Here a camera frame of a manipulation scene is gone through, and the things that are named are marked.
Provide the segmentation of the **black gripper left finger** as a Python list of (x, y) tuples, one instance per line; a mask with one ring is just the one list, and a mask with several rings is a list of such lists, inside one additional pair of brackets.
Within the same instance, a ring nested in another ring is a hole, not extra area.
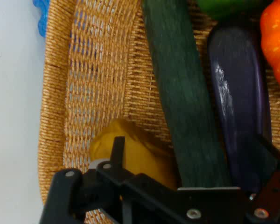
[(101, 209), (117, 224), (183, 224), (173, 208), (174, 191), (145, 174), (123, 168), (125, 138), (115, 137), (111, 158), (82, 173), (55, 173), (41, 224), (82, 224), (86, 213)]

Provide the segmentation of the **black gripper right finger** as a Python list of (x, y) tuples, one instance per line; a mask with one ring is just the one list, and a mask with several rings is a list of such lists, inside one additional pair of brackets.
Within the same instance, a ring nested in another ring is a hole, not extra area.
[(257, 135), (255, 142), (276, 161), (276, 168), (266, 185), (250, 203), (246, 212), (246, 222), (248, 224), (280, 224), (280, 150), (261, 135)]

